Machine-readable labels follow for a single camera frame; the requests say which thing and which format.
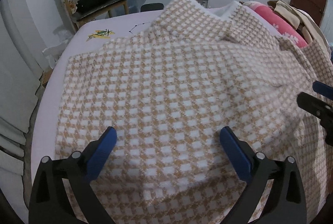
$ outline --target blanket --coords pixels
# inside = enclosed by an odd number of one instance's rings
[[[242,5],[226,12],[173,0],[147,30],[69,59],[56,156],[116,128],[117,144],[91,182],[116,223],[220,223],[245,187],[219,143],[226,125],[271,159],[295,157],[308,221],[324,205],[332,149],[296,97],[323,99],[312,82],[333,85],[332,64],[316,41],[300,49]]]

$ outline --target floor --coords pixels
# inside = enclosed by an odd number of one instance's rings
[[[24,134],[26,138],[26,144],[24,146],[24,173],[22,176],[23,179],[23,188],[24,188],[24,202],[29,209],[29,201],[30,201],[30,195],[31,195],[31,189],[32,189],[32,182],[31,182],[31,144],[32,144],[32,136],[34,132],[34,127],[35,127],[35,121],[37,117],[37,111],[39,108],[40,101],[42,99],[43,93],[44,93],[44,87],[41,85],[37,92],[36,96],[38,97],[38,102],[37,105],[32,112],[31,118],[30,118],[30,127],[28,133]]]

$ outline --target chair seat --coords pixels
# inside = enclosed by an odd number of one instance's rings
[[[99,10],[102,10],[106,7],[109,7],[117,2],[121,2],[121,1],[125,1],[125,0],[107,0],[106,2],[102,3],[101,5],[87,11],[87,12],[84,12],[84,13],[79,13],[78,11],[76,11],[71,19],[73,22],[79,22],[81,21],[82,19],[86,18],[86,17],[89,17],[89,15],[91,14],[94,14],[95,12],[99,11]]]

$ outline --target blue gripper pad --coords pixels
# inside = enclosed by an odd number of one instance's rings
[[[249,184],[252,180],[252,163],[239,146],[239,142],[243,141],[239,141],[232,130],[226,126],[221,129],[220,142],[234,167],[238,178]]]
[[[312,85],[312,88],[316,93],[319,93],[319,94],[325,96],[326,98],[333,100],[333,88],[332,87],[330,87],[324,83],[321,83],[319,81],[315,81]]]
[[[87,162],[87,173],[85,178],[88,182],[96,180],[105,162],[109,158],[111,151],[117,142],[117,132],[114,128],[109,128],[105,137],[98,145],[96,151]]]

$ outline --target chair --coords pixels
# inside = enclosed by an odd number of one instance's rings
[[[75,12],[72,13],[70,4],[68,0],[64,0],[66,9],[68,11],[69,17],[73,23],[74,29],[78,31],[79,27],[86,24],[87,22],[91,21],[95,17],[108,12],[109,17],[112,17],[111,9],[121,6],[124,6],[125,14],[128,14],[128,7],[127,7],[127,0],[107,0],[106,2],[102,3],[101,5],[85,12],[79,13]]]
[[[164,5],[162,3],[149,3],[149,4],[142,5],[140,12],[156,11],[156,10],[163,10],[163,9],[164,9]]]

